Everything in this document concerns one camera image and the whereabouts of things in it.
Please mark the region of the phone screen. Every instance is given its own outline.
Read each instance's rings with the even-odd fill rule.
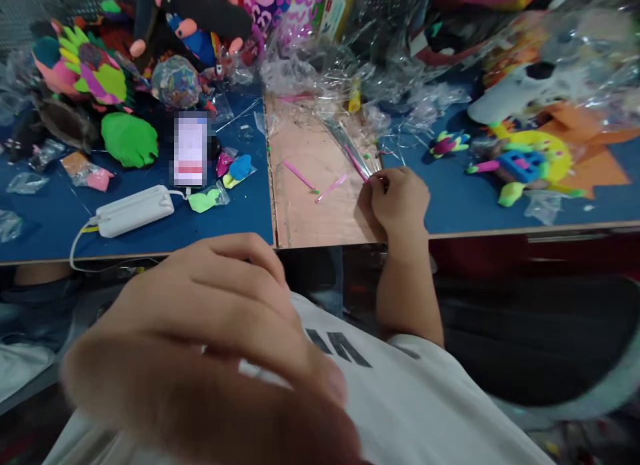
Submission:
[[[173,185],[202,187],[207,182],[206,112],[180,112],[174,120]]]

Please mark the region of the table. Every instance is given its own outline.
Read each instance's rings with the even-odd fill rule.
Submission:
[[[476,77],[478,71],[470,70],[449,75],[446,79],[465,87],[476,99],[481,93],[481,85]],[[466,108],[464,104],[452,105],[445,116],[434,124],[435,135],[445,129],[465,129],[472,135],[484,135],[486,132],[480,131],[467,117]],[[360,195],[362,180],[326,131],[321,127],[309,131],[307,127],[287,123],[269,142],[280,247],[383,240],[383,232],[377,228],[375,221],[372,222],[371,213],[365,206],[366,200]],[[401,139],[401,145],[413,145],[416,142],[408,135]],[[395,156],[383,157],[385,167],[407,165],[429,186],[431,204],[425,217],[425,226],[435,239],[640,227],[640,139],[608,147],[611,156],[626,174],[627,183],[594,187],[595,200],[563,199],[563,210],[552,227],[543,226],[537,219],[524,216],[529,203],[527,198],[522,198],[508,209],[499,206],[497,199],[502,183],[491,174],[466,175],[465,170],[472,162],[468,152],[435,160],[419,143],[409,148],[398,148],[395,138],[381,139],[381,144],[385,143],[395,151]],[[305,172],[309,171],[309,176],[313,177],[311,182],[316,187],[321,188],[316,184],[324,186],[333,183],[344,168],[349,173],[349,180],[320,207],[313,203],[307,187],[281,168],[281,161],[291,157],[296,158],[299,169],[304,167]],[[587,163],[586,166],[597,168],[598,162]],[[578,163],[578,177],[585,172],[580,167],[581,163]]]
[[[453,78],[456,80],[468,87],[474,98],[478,96],[471,73],[457,75]],[[258,86],[243,92],[245,95],[229,95],[236,114],[261,96]],[[219,133],[223,145],[235,145],[242,153],[251,153],[258,168],[255,175],[231,191],[229,205],[197,215],[175,199],[176,212],[166,219],[114,239],[101,238],[97,234],[84,236],[77,256],[163,255],[206,236],[247,231],[259,233],[278,248],[384,241],[384,231],[371,213],[367,189],[363,189],[362,180],[331,135],[317,121],[297,124],[283,112],[279,102],[270,97],[266,98],[265,104],[267,114],[279,115],[282,122],[276,133],[269,137],[269,152],[253,117],[253,111],[260,111],[261,104]],[[474,129],[465,108],[465,105],[453,105],[435,124],[436,134],[444,129]],[[477,127],[474,133],[480,133]],[[415,142],[409,137],[402,140]],[[397,159],[388,155],[383,162],[386,167],[404,163],[429,185],[432,198],[425,224],[433,238],[554,233],[640,227],[638,147],[638,140],[609,147],[611,156],[626,174],[628,184],[595,187],[595,200],[563,201],[563,211],[553,227],[544,227],[538,220],[524,217],[528,199],[521,199],[509,209],[500,207],[497,204],[500,182],[488,174],[466,175],[464,170],[471,162],[466,152],[434,161],[424,146],[417,145],[400,148],[396,151]],[[4,193],[8,181],[24,165],[12,168],[0,157],[0,209],[14,210],[27,222],[27,233],[23,238],[0,244],[0,262],[67,260],[71,241],[95,208],[158,183],[167,184],[170,152],[171,147],[165,143],[161,146],[157,164],[140,171],[122,171],[107,154],[96,153],[93,160],[98,165],[118,172],[108,193],[74,188],[64,170],[57,166],[53,172],[48,172],[51,182],[42,195],[35,197]],[[283,166],[284,160],[295,165],[320,191],[343,173],[347,173],[347,180],[316,204],[317,195]]]
[[[262,90],[259,85],[243,88],[241,93],[228,93],[227,98],[236,117],[256,99],[258,103],[218,133],[223,146],[233,146],[241,154],[251,154],[257,172],[229,191],[231,202],[224,207],[197,214],[179,197],[172,195],[175,212],[160,221],[115,238],[103,238],[97,233],[84,234],[75,256],[78,258],[113,258],[168,254],[199,240],[221,234],[256,232],[269,244],[274,244],[269,165],[265,136],[255,125],[254,111],[262,112]],[[10,131],[3,131],[4,141]],[[169,159],[173,141],[168,134],[161,137],[156,163],[140,170],[124,171],[108,153],[95,151],[91,160],[116,174],[106,193],[87,187],[74,187],[61,164],[49,165],[46,175],[51,179],[36,195],[7,194],[9,181],[26,163],[8,165],[0,155],[0,210],[15,211],[23,217],[23,234],[16,240],[0,244],[0,262],[5,264],[29,261],[68,260],[71,243],[79,229],[101,205],[133,193],[162,184],[169,184]],[[212,177],[209,169],[209,182]]]

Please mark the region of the white t-shirt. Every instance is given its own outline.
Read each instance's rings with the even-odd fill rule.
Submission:
[[[384,343],[293,294],[309,338],[345,374],[346,411],[375,465],[530,465],[552,463],[442,348],[423,338]],[[282,383],[243,364],[243,373]],[[76,412],[43,465],[170,465],[123,434],[107,432]]]

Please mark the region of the blue table surface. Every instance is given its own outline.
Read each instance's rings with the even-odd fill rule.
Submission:
[[[231,202],[198,214],[179,196],[172,195],[175,212],[171,216],[115,238],[103,238],[98,233],[84,234],[77,246],[76,257],[166,253],[201,238],[242,232],[255,232],[273,244],[267,142],[257,130],[253,115],[254,111],[263,111],[262,89],[259,85],[243,87],[241,93],[227,93],[227,98],[236,117],[259,99],[244,117],[218,133],[223,147],[234,147],[241,155],[250,154],[257,169],[255,174],[229,191]],[[9,131],[3,132],[0,138],[6,139]],[[9,165],[7,153],[0,155],[0,210],[14,211],[24,220],[20,237],[0,243],[0,262],[67,258],[73,239],[97,207],[158,184],[175,189],[169,181],[173,137],[165,134],[159,139],[159,158],[147,169],[124,170],[105,151],[92,154],[94,163],[116,174],[106,193],[74,187],[65,169],[56,162],[47,167],[45,175],[50,181],[38,193],[8,194],[6,189],[11,179],[30,169],[24,161]],[[215,162],[213,169],[209,168],[209,183],[214,175]]]
[[[472,99],[482,93],[477,69],[446,75],[451,84],[465,87]],[[466,130],[472,137],[486,136],[466,114],[466,104],[449,107],[444,117],[433,126],[435,136],[443,131]],[[402,118],[394,117],[396,123]],[[500,188],[504,185],[491,173],[467,175],[466,168],[473,162],[469,151],[461,151],[434,159],[423,145],[411,135],[401,136],[399,148],[395,137],[381,139],[381,144],[395,151],[383,156],[385,167],[399,167],[404,163],[415,171],[429,186],[431,203],[425,217],[430,233],[452,234],[483,231],[500,231],[540,227],[543,225],[533,217],[525,217],[529,199],[523,197],[506,209],[498,205]],[[595,200],[563,199],[562,211],[554,225],[586,225],[605,222],[640,221],[640,139],[609,146],[613,156],[627,173],[630,185],[595,187]],[[585,206],[592,205],[590,211]]]

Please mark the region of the charging cable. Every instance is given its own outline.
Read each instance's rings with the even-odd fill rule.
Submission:
[[[75,236],[75,239],[73,240],[73,244],[71,245],[71,252],[69,253],[69,265],[71,265],[71,268],[73,270],[77,270],[78,272],[101,273],[101,272],[106,272],[107,270],[111,270],[112,268],[124,265],[125,263],[135,262],[138,260],[151,260],[152,262],[155,262],[157,264],[160,263],[158,260],[155,260],[154,258],[151,258],[151,257],[139,257],[139,258],[130,258],[129,260],[124,260],[123,262],[117,263],[115,265],[110,265],[100,270],[88,270],[86,268],[80,268],[76,266],[75,263],[73,262],[73,255],[75,254],[75,248],[78,245],[78,241],[80,240],[80,237],[82,236],[82,234],[98,232],[99,227],[96,226],[97,223],[98,223],[97,217],[91,217],[89,221],[82,226],[82,229],[80,229],[80,231],[78,232],[78,235]]]
[[[182,197],[183,200],[187,200],[189,198],[189,196],[191,195],[191,187],[187,187],[186,190],[187,194],[185,195],[184,193],[182,193],[181,191],[169,191],[169,194],[171,195],[179,195],[180,197]],[[75,248],[78,245],[78,241],[80,240],[80,237],[82,236],[82,234],[85,233],[91,233],[91,232],[99,232],[100,228],[98,227],[98,217],[91,217],[87,223],[85,223],[82,228],[80,229],[80,231],[78,232],[78,235],[75,236],[75,238],[73,239],[73,244],[71,244],[71,252],[69,252],[69,265],[71,265],[71,268],[73,270],[77,270],[78,272],[88,272],[88,273],[100,273],[100,272],[105,272],[111,268],[115,268],[117,266],[121,266],[125,263],[128,262],[134,262],[136,260],[152,260],[153,262],[156,263],[160,263],[157,260],[150,258],[150,257],[139,257],[139,258],[130,258],[129,260],[124,260],[123,262],[117,263],[115,265],[111,265],[108,266],[107,268],[103,268],[101,270],[88,270],[86,268],[79,268],[78,266],[75,265],[74,261],[73,261],[73,256],[75,255]]]

